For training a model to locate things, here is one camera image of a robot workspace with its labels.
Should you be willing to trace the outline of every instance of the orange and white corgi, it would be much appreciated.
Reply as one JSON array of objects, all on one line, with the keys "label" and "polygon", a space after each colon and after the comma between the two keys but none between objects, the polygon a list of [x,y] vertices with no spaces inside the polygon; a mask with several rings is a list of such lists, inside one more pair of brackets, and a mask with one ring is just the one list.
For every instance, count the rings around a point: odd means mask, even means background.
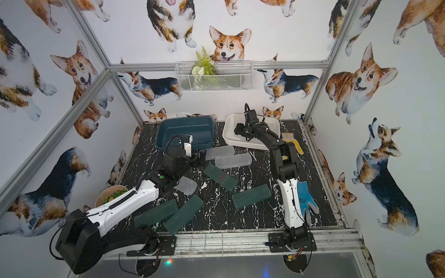
[{"label": "orange and white corgi", "polygon": [[362,0],[362,5],[358,13],[359,18],[352,24],[351,31],[348,34],[348,44],[346,45],[346,55],[350,56],[352,53],[352,44],[358,39],[360,34],[366,29],[374,17],[377,8],[382,0]]},{"label": "orange and white corgi", "polygon": [[[74,105],[97,77],[96,69],[88,60],[85,44],[78,40],[77,51],[74,55],[68,58],[51,55],[51,59],[59,68],[73,77],[73,81],[76,84],[72,103]],[[108,118],[110,116],[110,111],[106,110],[108,101],[113,101],[113,96],[109,96],[106,89],[103,88],[74,123],[74,127],[80,136],[85,139],[90,138],[99,127],[97,121],[99,121],[100,117]]]},{"label": "orange and white corgi", "polygon": [[400,128],[390,129],[380,125],[374,118],[368,129],[369,140],[357,156],[357,171],[354,171],[355,178],[352,182],[363,183],[387,210],[386,222],[377,219],[380,227],[402,235],[414,235],[419,231],[416,211],[387,168],[390,156],[402,155],[392,140],[392,136]]},{"label": "orange and white corgi", "polygon": [[399,44],[401,38],[405,37],[406,31],[422,21],[425,21],[428,33],[433,35],[440,54],[445,57],[444,0],[410,0],[402,13],[392,41]]},{"label": "orange and white corgi", "polygon": [[176,40],[185,39],[188,47],[195,48],[192,39],[195,18],[193,0],[148,0],[148,17],[161,40],[167,41],[168,52],[175,52]]},{"label": "orange and white corgi", "polygon": [[344,172],[340,174],[340,177],[336,181],[331,173],[331,170],[329,169],[328,162],[326,161],[323,152],[318,150],[318,153],[320,154],[321,162],[323,163],[322,168],[324,166],[329,180],[331,181],[332,188],[335,191],[335,196],[341,205],[349,205],[350,203],[357,201],[357,196],[350,193],[348,189],[346,189],[346,185],[344,183]]},{"label": "orange and white corgi", "polygon": [[281,119],[281,113],[283,113],[284,105],[276,110],[269,110],[266,106],[263,106],[263,115],[269,118]]},{"label": "orange and white corgi", "polygon": [[366,48],[360,68],[355,73],[335,73],[326,84],[326,92],[337,103],[335,114],[347,114],[346,121],[351,124],[351,116],[371,99],[379,86],[393,81],[397,76],[396,68],[381,68],[374,61],[372,45]]},{"label": "orange and white corgi", "polygon": [[[110,15],[106,13],[102,6],[103,0],[75,0],[81,11],[92,11],[102,21],[109,21]],[[60,33],[60,28],[57,27],[57,22],[51,16],[51,6],[63,7],[61,0],[25,0],[26,4],[31,10],[45,22],[45,24],[56,33]]]},{"label": "orange and white corgi", "polygon": [[[238,14],[238,7],[236,2],[238,0],[225,0],[227,11],[231,16],[236,16]],[[292,4],[295,0],[260,0],[261,2],[268,4],[270,6],[281,6],[281,11],[285,17],[291,16],[295,9],[292,7]]]},{"label": "orange and white corgi", "polygon": [[224,35],[212,26],[209,27],[210,37],[216,45],[215,53],[210,56],[213,61],[244,60],[244,46],[249,42],[252,31],[244,29],[236,36]]},{"label": "orange and white corgi", "polygon": [[46,84],[32,63],[29,52],[0,19],[0,106],[15,113],[22,108],[32,121],[40,118],[40,108],[32,100],[39,89],[46,96],[57,92]]},{"label": "orange and white corgi", "polygon": [[145,115],[148,116],[149,123],[160,123],[167,119],[166,110],[162,108],[158,113],[151,113],[150,111],[144,110]]},{"label": "orange and white corgi", "polygon": [[445,277],[445,251],[437,249],[426,254],[426,264],[434,278]]}]

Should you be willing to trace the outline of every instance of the corgi wallpaper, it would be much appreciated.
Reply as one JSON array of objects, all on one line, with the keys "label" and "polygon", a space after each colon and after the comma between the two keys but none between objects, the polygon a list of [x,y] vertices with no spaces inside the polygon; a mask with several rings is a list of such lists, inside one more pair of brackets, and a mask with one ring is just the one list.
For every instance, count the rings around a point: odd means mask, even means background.
[{"label": "corgi wallpaper", "polygon": [[[107,109],[116,116],[101,121],[88,140],[79,136],[75,126],[71,127],[0,217],[0,246],[8,253],[0,261],[2,277],[68,275],[66,263],[49,254],[49,241],[65,215],[83,210],[85,205],[94,207],[99,194],[118,181],[138,125],[114,83],[108,81],[105,89],[114,95]],[[25,268],[19,263],[23,260],[27,262]]]},{"label": "corgi wallpaper", "polygon": [[361,4],[311,115],[319,157],[377,277],[444,277],[444,4]]}]

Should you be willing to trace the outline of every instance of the corgi ear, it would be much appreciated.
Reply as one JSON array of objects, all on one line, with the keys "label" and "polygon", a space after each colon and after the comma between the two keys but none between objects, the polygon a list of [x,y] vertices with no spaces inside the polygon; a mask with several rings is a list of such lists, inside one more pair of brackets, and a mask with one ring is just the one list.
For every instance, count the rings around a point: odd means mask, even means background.
[{"label": "corgi ear", "polygon": [[391,135],[393,135],[394,133],[396,133],[397,130],[399,130],[400,127],[395,127],[393,129],[391,129]]},{"label": "corgi ear", "polygon": [[373,59],[374,59],[374,56],[372,55],[372,44],[369,43],[368,46],[367,46],[367,48],[366,48],[365,51],[364,51],[363,59],[362,59],[362,64],[363,64],[364,62],[367,62],[367,61],[369,61],[369,60],[373,60]]},{"label": "corgi ear", "polygon": [[338,181],[341,181],[344,183],[344,172],[340,174],[340,176],[338,177]]},{"label": "corgi ear", "polygon": [[242,45],[246,45],[249,42],[251,36],[252,31],[250,29],[245,29],[244,31],[236,35],[236,37],[241,40]]},{"label": "corgi ear", "polygon": [[357,201],[357,196],[348,191],[349,194],[349,204]]},{"label": "corgi ear", "polygon": [[67,59],[65,57],[60,57],[55,55],[51,55],[50,57],[59,68],[61,68],[67,74],[70,74],[68,70],[68,64],[66,62]]},{"label": "corgi ear", "polygon": [[399,73],[396,68],[382,68],[382,77],[380,77],[380,86],[386,85],[393,81]]},{"label": "corgi ear", "polygon": [[88,59],[88,52],[86,51],[85,44],[81,40],[77,41],[77,54],[81,54],[83,57]]},{"label": "corgi ear", "polygon": [[210,33],[210,37],[213,40],[213,43],[216,45],[216,43],[218,42],[218,40],[221,38],[222,34],[220,31],[216,30],[215,28],[213,28],[212,26],[209,27],[209,33]]},{"label": "corgi ear", "polygon": [[399,150],[399,147],[392,140],[388,145],[388,149],[386,151],[387,154],[392,155],[394,157],[401,157],[402,152]]}]

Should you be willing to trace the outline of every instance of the corgi illustration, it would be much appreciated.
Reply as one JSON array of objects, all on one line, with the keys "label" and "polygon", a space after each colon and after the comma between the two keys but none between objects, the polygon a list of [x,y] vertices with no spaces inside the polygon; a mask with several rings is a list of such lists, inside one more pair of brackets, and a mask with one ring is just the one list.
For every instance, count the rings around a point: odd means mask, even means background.
[{"label": "corgi illustration", "polygon": [[145,79],[139,72],[118,73],[117,76],[121,78],[128,86],[128,89],[137,97],[149,102],[150,106],[154,105],[153,100],[169,93],[177,95],[177,101],[181,100],[182,92],[179,89],[178,80],[173,77],[160,79]]},{"label": "corgi illustration", "polygon": [[368,129],[369,140],[357,156],[357,171],[354,171],[355,178],[352,182],[363,183],[388,211],[386,223],[377,219],[382,228],[402,235],[414,235],[419,231],[416,211],[387,168],[390,156],[402,155],[392,140],[392,136],[400,128],[390,129],[379,125],[374,118]]},{"label": "corgi illustration", "polygon": [[0,235],[34,237],[48,232],[68,215],[76,174],[91,175],[85,153],[78,147],[65,151],[42,185],[20,194],[0,219]]},{"label": "corgi illustration", "polygon": [[326,84],[326,92],[337,103],[335,114],[347,114],[346,121],[351,124],[351,117],[362,109],[371,99],[379,86],[393,81],[397,76],[396,68],[381,68],[374,61],[372,45],[368,44],[360,68],[353,74],[335,73]]},{"label": "corgi illustration", "polygon": [[32,121],[40,118],[40,108],[32,100],[39,89],[46,96],[57,92],[56,87],[46,84],[33,65],[29,52],[0,19],[0,105],[15,113],[23,108]]},{"label": "corgi illustration", "polygon": [[352,44],[358,39],[360,34],[366,29],[374,17],[377,8],[382,0],[362,0],[362,6],[359,10],[359,18],[353,23],[351,31],[349,32],[348,44],[346,45],[346,55],[350,56],[352,53]]},{"label": "corgi illustration", "polygon": [[166,110],[162,108],[158,113],[151,113],[150,111],[144,110],[145,115],[148,116],[149,123],[160,123],[167,119]]},{"label": "corgi illustration", "polygon": [[335,39],[338,36],[340,27],[343,23],[343,18],[348,10],[349,0],[338,0],[331,12],[331,19],[329,21],[329,35],[333,41],[328,46],[328,50],[331,50],[334,46]]},{"label": "corgi illustration", "polygon": [[283,113],[284,105],[279,107],[277,110],[269,110],[266,106],[263,106],[263,115],[269,118],[275,118],[277,120],[281,119],[281,113]]},{"label": "corgi illustration", "polygon": [[[238,0],[225,0],[227,11],[231,16],[236,16],[238,14],[238,7],[236,2]],[[295,0],[260,0],[261,2],[268,4],[270,6],[281,6],[281,11],[285,17],[291,16],[295,9],[292,7],[292,4]]]},{"label": "corgi illustration", "polygon": [[425,21],[428,33],[433,35],[440,54],[445,57],[444,0],[410,0],[402,13],[392,41],[399,44],[401,38],[405,37],[406,31],[422,21]]},{"label": "corgi illustration", "polygon": [[437,249],[426,254],[426,264],[434,278],[445,277],[445,251]]},{"label": "corgi illustration", "polygon": [[[81,11],[92,11],[102,21],[109,21],[110,15],[106,13],[102,6],[103,0],[75,0]],[[25,0],[26,4],[45,24],[54,32],[60,33],[57,22],[51,15],[51,5],[63,7],[61,0]]]},{"label": "corgi illustration", "polygon": [[210,117],[212,120],[216,121],[218,119],[218,115],[212,114],[212,115],[202,115],[202,114],[191,114],[187,112],[180,112],[176,113],[176,117],[182,118],[182,117]]},{"label": "corgi illustration", "polygon": [[314,75],[292,76],[286,75],[283,69],[257,69],[264,75],[264,90],[271,95],[272,103],[276,103],[279,97],[303,91],[302,99],[308,97],[315,89],[318,77]]},{"label": "corgi illustration", "polygon": [[188,47],[196,48],[192,39],[195,19],[193,0],[148,0],[148,17],[161,40],[167,41],[168,52],[175,52],[176,40],[185,39]]},{"label": "corgi illustration", "polygon": [[136,128],[136,130],[134,131],[134,134],[133,134],[133,145],[138,141],[138,139],[139,139],[139,131],[141,130],[141,127],[140,126],[138,126],[137,128]]},{"label": "corgi illustration", "polygon": [[244,47],[249,42],[252,31],[244,29],[236,36],[224,35],[212,26],[209,27],[210,37],[216,45],[215,53],[210,56],[213,61],[242,61]]},{"label": "corgi illustration", "polygon": [[[78,40],[77,51],[74,55],[68,58],[51,55],[51,59],[59,68],[73,77],[73,81],[76,84],[72,103],[74,105],[97,77],[96,69],[88,60],[85,44]],[[109,96],[106,89],[103,88],[74,123],[74,127],[80,136],[85,139],[90,138],[99,127],[97,121],[99,121],[100,117],[108,118],[110,116],[110,112],[106,110],[108,101],[113,101],[113,96]]]},{"label": "corgi illustration", "polygon": [[331,173],[331,170],[329,169],[328,162],[326,161],[323,152],[318,150],[318,153],[320,154],[321,162],[323,163],[322,168],[326,170],[326,173],[331,181],[332,188],[335,191],[335,196],[341,205],[349,205],[350,203],[357,201],[357,196],[350,193],[348,189],[346,189],[346,185],[344,183],[344,172],[340,174],[338,180],[336,181]]},{"label": "corgi illustration", "polygon": [[121,155],[120,155],[116,165],[114,165],[113,170],[111,170],[110,178],[108,179],[108,181],[106,183],[106,187],[116,185],[117,179],[119,178],[119,176],[122,173],[122,170],[124,169],[124,164],[125,164],[126,159],[127,159],[127,156],[126,156],[125,150],[123,149],[121,151]]}]

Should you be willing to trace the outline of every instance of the corgi paw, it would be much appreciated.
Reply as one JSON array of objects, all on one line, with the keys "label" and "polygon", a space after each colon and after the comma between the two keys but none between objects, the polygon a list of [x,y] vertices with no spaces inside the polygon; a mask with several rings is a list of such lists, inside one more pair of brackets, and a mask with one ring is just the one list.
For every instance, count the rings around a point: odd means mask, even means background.
[{"label": "corgi paw", "polygon": [[196,43],[196,41],[190,39],[190,41],[186,41],[186,45],[188,47],[192,47],[192,48],[196,48],[198,46],[198,44]]},{"label": "corgi paw", "polygon": [[167,46],[167,50],[168,50],[168,52],[170,52],[170,53],[175,52],[177,49],[178,49],[178,48],[176,47],[176,44],[169,44],[169,45]]},{"label": "corgi paw", "polygon": [[57,88],[51,84],[46,84],[46,88],[42,91],[42,93],[44,93],[46,96],[52,96],[53,94],[57,93]]}]

